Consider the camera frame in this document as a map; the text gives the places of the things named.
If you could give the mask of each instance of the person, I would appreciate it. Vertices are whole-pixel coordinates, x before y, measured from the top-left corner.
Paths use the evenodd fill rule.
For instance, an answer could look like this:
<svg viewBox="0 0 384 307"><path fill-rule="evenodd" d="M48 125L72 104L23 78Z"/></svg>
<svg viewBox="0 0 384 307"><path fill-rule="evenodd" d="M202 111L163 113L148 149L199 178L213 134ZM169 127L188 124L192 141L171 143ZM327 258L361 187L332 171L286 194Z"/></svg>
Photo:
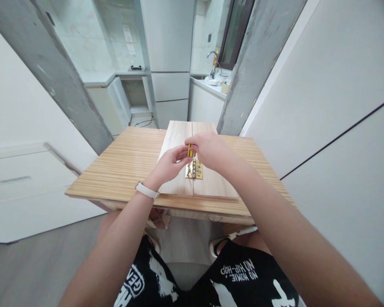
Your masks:
<svg viewBox="0 0 384 307"><path fill-rule="evenodd" d="M60 306L288 307L297 306L299 294L307 306L381 306L336 249L216 133L165 152L143 185L158 191L174 179L192 160L189 144L203 165L233 185L258 231L217 244L219 257L184 292L143 236L153 199L136 191L121 212L106 217Z"/></svg>

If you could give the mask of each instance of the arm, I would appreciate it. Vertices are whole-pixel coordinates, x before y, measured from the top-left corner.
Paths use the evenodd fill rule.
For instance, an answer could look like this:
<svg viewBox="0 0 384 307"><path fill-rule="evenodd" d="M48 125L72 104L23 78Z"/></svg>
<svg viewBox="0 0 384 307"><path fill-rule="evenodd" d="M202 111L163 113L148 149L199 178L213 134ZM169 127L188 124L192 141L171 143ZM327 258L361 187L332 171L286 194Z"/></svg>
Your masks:
<svg viewBox="0 0 384 307"><path fill-rule="evenodd" d="M306 305L381 306L339 252L216 133L198 134L185 144L195 144L191 150L199 161L233 185Z"/></svg>
<svg viewBox="0 0 384 307"><path fill-rule="evenodd" d="M174 179L192 158L188 147L168 150L143 181L153 191ZM136 191L134 196L95 245L78 269L60 301L60 306L112 306L137 254L154 201Z"/></svg>

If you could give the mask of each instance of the white tile wall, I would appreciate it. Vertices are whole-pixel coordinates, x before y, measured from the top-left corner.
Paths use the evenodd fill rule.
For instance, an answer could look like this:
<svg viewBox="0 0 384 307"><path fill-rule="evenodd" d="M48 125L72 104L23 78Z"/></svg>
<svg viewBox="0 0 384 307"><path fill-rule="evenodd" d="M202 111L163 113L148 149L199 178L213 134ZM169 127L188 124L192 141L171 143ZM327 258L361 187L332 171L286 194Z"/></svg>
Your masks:
<svg viewBox="0 0 384 307"><path fill-rule="evenodd" d="M230 0L198 0L192 43L191 72L210 73L214 55L210 51L221 48Z"/></svg>
<svg viewBox="0 0 384 307"><path fill-rule="evenodd" d="M98 0L98 5L117 59L116 70L128 70L131 65L144 67L133 0Z"/></svg>
<svg viewBox="0 0 384 307"><path fill-rule="evenodd" d="M40 0L77 71L113 71L111 48L92 0Z"/></svg>
<svg viewBox="0 0 384 307"><path fill-rule="evenodd" d="M144 66L133 0L40 0L78 72Z"/></svg>

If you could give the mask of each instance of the sink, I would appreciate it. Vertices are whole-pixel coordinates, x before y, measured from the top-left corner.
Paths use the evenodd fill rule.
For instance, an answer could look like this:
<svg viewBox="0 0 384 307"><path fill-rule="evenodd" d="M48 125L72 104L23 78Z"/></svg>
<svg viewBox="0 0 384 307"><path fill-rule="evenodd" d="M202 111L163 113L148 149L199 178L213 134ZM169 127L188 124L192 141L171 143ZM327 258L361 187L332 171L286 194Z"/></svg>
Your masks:
<svg viewBox="0 0 384 307"><path fill-rule="evenodd" d="M208 75L191 75L192 78L196 79L196 80L205 80L205 78L207 77Z"/></svg>

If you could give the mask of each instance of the refrigerator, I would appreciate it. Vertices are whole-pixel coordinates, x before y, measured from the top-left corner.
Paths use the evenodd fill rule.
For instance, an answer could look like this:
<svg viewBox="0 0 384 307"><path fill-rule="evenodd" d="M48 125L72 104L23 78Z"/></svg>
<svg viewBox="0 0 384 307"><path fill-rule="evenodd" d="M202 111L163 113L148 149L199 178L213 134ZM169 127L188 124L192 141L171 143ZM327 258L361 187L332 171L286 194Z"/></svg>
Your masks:
<svg viewBox="0 0 384 307"><path fill-rule="evenodd" d="M166 129L170 120L188 119L195 1L139 0L138 4L144 30L140 36L145 35L145 69L151 73L156 107L154 115L158 127Z"/></svg>

